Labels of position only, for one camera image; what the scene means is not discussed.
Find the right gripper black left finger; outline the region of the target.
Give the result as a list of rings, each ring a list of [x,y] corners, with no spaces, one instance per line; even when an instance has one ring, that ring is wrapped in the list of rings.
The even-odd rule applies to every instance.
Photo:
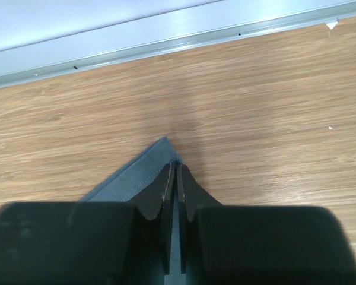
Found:
[[[174,164],[126,202],[14,202],[0,208],[0,284],[163,284]]]

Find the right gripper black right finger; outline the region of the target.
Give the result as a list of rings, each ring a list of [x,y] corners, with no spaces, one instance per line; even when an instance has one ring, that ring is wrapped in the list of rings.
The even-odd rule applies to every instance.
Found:
[[[329,210],[223,205],[185,165],[177,193],[187,284],[356,284],[356,257]]]

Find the teal blue t-shirt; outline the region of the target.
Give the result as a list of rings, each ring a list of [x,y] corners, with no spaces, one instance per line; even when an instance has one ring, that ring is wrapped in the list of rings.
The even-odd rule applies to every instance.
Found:
[[[144,151],[112,173],[90,192],[82,202],[129,201],[146,188],[157,177],[167,163],[182,163],[183,160],[167,137],[162,137]],[[170,254],[170,274],[164,277],[165,284],[185,284],[181,273],[180,233],[178,203],[174,202],[173,227]]]

